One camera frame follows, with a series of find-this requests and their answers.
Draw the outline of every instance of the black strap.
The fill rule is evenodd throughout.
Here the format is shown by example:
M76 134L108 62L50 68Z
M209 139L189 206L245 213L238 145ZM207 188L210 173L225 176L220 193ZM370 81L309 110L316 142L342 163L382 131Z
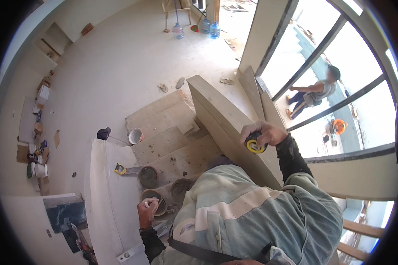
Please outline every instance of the black strap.
M168 243L170 243L170 247L180 251L181 253L184 253L186 255L189 255L190 257L197 258L199 260L203 260L211 264L221 264L224 262L240 259L224 253L215 252L209 249L200 248L198 246L177 241L172 237L172 227L170 229L170 236L168 238Z

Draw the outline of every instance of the glass pane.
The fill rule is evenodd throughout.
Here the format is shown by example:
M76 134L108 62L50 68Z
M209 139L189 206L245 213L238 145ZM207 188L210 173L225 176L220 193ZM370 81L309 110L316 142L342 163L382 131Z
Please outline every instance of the glass pane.
M286 109L294 111L299 105L296 101L287 102L287 96L294 97L297 91L287 91L276 101L281 118L287 128L292 127L320 112L340 103L347 96L364 88L379 75L382 74L379 64L373 56L370 48L361 38L350 23L346 23L339 34L324 51L324 53L308 68L308 70L293 84L294 87L307 87L319 80L327 79L327 67L329 63L340 70L340 80L334 83L334 92L321 100L321 104L312 108L303 109L300 114L292 115L290 120Z
M271 96L303 65L340 13L325 0L300 0L261 77Z
M333 119L346 123L341 134L333 130ZM394 142L395 107L386 81L353 103L291 133L304 158L350 153Z

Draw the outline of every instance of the stair step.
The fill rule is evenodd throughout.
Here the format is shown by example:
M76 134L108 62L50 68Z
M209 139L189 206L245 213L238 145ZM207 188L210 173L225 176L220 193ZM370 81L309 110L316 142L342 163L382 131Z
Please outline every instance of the stair step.
M222 151L209 134L148 165L158 171L158 187L162 187L179 178L202 174L208 162L220 154Z
M166 95L129 115L127 118L125 118L125 125L128 131L130 131L132 128L135 128L135 124L140 123L145 119L149 119L179 103L182 103L186 99L186 95L181 90L172 92L169 95Z
M177 126L170 127L153 137L132 146L139 165L153 162L167 154L187 146L189 141Z
M182 102L149 119L144 119L132 125L140 128L145 139L148 139L173 126L177 126L183 134L197 131L199 127L193 118L194 113L185 102Z

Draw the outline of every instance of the tape measure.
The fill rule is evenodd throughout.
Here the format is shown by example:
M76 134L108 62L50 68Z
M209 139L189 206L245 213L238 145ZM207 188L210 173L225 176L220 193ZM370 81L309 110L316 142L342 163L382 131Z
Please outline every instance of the tape measure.
M262 153L267 149L268 144L265 144L263 147L258 148L256 145L258 137L262 133L260 131L254 131L253 133L249 134L249 136L245 140L245 145L252 153Z

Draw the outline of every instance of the box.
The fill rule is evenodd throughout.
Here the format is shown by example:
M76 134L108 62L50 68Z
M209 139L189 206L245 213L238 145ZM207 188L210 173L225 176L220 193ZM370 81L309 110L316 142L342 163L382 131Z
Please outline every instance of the box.
M41 134L43 133L43 124L41 122L35 124L34 132L36 134L36 139L41 136Z
M47 99L49 99L49 92L50 92L50 88L48 88L45 85L42 85L40 90L38 91L37 105L39 105L40 108L42 108L42 106L44 106L46 104Z

